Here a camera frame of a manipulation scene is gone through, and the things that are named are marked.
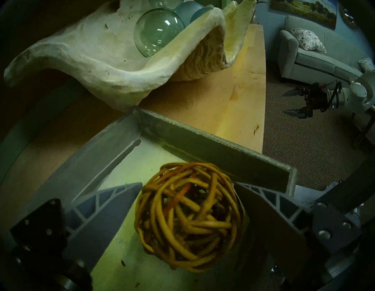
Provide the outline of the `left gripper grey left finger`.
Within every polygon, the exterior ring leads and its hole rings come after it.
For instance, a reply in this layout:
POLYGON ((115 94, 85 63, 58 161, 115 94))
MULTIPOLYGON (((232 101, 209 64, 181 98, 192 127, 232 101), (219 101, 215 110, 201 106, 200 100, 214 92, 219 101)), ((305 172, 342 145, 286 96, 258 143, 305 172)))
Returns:
POLYGON ((52 191, 36 198, 20 213, 10 229, 10 251, 16 249, 42 256, 80 259, 89 271, 98 263, 142 190, 135 182, 97 190, 69 202, 52 191))

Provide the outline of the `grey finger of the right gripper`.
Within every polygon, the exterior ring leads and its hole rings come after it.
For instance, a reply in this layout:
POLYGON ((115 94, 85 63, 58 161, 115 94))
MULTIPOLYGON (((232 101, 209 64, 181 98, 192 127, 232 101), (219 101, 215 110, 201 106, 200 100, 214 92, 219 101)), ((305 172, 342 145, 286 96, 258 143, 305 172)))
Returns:
POLYGON ((311 118, 312 117, 312 109, 309 107, 302 107, 300 109, 283 110, 283 113, 291 117, 296 117, 296 118, 311 118))
POLYGON ((292 97, 292 96, 305 96, 306 90, 304 87, 295 87, 287 92, 285 92, 282 97, 292 97))

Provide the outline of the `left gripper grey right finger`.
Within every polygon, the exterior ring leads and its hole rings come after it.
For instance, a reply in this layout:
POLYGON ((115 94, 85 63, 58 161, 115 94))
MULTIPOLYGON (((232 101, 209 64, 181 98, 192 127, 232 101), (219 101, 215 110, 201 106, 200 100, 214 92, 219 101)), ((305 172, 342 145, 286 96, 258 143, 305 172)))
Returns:
POLYGON ((234 189, 287 283, 328 283, 353 264, 362 230, 332 204, 303 206, 287 194, 241 182, 234 189))

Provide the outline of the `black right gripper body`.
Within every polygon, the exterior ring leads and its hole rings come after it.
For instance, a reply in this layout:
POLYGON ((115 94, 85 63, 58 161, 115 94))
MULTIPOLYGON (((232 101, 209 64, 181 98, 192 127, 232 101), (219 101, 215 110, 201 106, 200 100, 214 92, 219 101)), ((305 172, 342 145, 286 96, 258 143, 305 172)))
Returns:
POLYGON ((306 106, 303 108, 303 117, 313 117, 314 110, 322 113, 329 108, 328 90, 325 83, 313 83, 303 87, 303 96, 306 106))

